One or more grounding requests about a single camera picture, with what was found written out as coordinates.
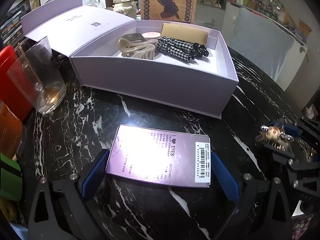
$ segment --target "orange poster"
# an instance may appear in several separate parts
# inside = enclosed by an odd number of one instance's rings
[[[142,0],[142,20],[193,23],[197,0]]]

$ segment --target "open box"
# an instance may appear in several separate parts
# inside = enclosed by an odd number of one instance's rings
[[[135,20],[82,0],[53,0],[26,14],[22,29],[69,57],[79,82],[196,113],[221,118],[238,84],[221,33],[198,25],[167,22],[208,32],[209,57],[189,63],[156,52],[154,60],[122,57],[118,40],[129,33],[161,32],[164,22]]]

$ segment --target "qr code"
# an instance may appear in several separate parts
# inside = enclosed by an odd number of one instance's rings
[[[94,22],[94,23],[91,23],[91,25],[97,27],[97,26],[101,25],[101,23]]]

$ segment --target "purple card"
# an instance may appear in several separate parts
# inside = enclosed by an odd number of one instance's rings
[[[106,167],[109,174],[177,187],[209,187],[207,135],[120,125]]]

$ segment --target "barcode label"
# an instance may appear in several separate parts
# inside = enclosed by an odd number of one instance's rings
[[[210,165],[210,143],[196,142],[196,183],[210,183]]]

